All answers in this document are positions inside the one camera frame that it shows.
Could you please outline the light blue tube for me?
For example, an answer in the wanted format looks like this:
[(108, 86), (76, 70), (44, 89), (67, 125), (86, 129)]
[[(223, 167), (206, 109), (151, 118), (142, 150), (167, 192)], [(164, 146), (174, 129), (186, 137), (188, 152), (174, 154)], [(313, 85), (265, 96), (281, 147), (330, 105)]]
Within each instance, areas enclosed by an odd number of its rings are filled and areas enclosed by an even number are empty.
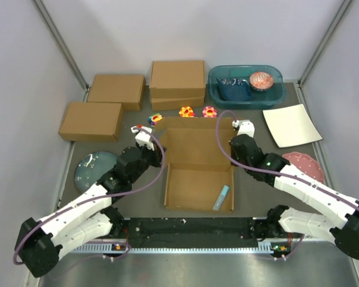
[(220, 210), (220, 208), (221, 208), (226, 196), (228, 195), (229, 191), (230, 191), (230, 187), (228, 185), (225, 185), (224, 187), (222, 187), (222, 189), (221, 189), (221, 191), (220, 191), (220, 193), (219, 193), (219, 195), (218, 195), (218, 197), (217, 197), (217, 199), (216, 199), (216, 201), (215, 201), (215, 203), (213, 205), (213, 208), (212, 208), (213, 211)]

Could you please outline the brown cardboard box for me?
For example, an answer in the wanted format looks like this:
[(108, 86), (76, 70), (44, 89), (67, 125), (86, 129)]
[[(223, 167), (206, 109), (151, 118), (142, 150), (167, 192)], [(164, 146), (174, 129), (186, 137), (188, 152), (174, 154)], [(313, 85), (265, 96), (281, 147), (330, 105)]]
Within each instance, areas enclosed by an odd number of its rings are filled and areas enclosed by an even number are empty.
[(225, 156), (237, 132), (231, 117), (164, 117), (155, 126), (166, 147), (164, 206), (170, 210), (213, 212), (224, 186), (230, 189), (217, 213), (234, 210), (235, 168)]

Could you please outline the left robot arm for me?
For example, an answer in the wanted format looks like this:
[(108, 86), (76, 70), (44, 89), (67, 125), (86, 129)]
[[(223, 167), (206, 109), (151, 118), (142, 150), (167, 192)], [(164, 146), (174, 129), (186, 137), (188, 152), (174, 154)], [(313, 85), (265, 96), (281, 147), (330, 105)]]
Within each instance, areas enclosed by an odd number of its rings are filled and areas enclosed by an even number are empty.
[(127, 147), (115, 167), (82, 195), (48, 216), (24, 221), (14, 247), (13, 263), (25, 265), (33, 277), (42, 277), (85, 243), (102, 236), (119, 236), (124, 228), (123, 217), (113, 204), (143, 191), (132, 185), (149, 167), (163, 169), (165, 152), (165, 147), (156, 142)]

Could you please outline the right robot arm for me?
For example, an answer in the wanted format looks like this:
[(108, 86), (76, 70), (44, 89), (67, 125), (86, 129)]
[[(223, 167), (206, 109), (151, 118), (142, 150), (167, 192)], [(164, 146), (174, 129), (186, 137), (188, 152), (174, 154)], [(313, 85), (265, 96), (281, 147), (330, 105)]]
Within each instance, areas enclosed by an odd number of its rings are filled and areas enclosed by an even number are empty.
[(313, 214), (277, 206), (267, 215), (271, 235), (289, 232), (318, 237), (359, 260), (359, 200), (314, 180), (278, 154), (264, 153), (249, 135), (235, 136), (229, 145), (233, 164), (317, 211)]

